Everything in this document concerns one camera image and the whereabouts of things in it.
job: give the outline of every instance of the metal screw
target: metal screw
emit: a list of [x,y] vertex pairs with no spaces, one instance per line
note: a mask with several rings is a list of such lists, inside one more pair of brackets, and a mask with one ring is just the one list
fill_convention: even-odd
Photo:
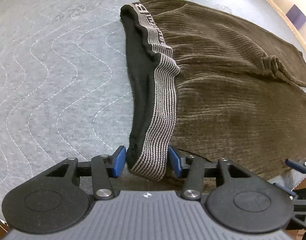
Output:
[[184,196],[188,198],[196,198],[200,195],[200,193],[195,189],[187,189],[184,191]]
[[108,188],[101,188],[101,189],[96,191],[96,194],[99,197],[109,197],[109,196],[112,195],[112,191],[109,190]]

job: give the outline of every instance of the gray ribbed plate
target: gray ribbed plate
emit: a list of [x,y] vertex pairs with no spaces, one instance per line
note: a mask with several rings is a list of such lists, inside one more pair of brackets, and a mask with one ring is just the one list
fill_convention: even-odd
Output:
[[121,191],[112,200],[98,201],[79,224],[50,235],[12,230],[5,240],[291,240],[284,231],[246,235],[217,225],[196,201],[175,191]]

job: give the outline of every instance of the brown fabric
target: brown fabric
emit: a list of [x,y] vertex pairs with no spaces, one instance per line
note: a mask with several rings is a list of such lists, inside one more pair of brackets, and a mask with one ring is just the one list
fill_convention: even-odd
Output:
[[306,158],[306,64],[293,45],[225,12],[141,0],[181,69],[171,145],[271,179]]

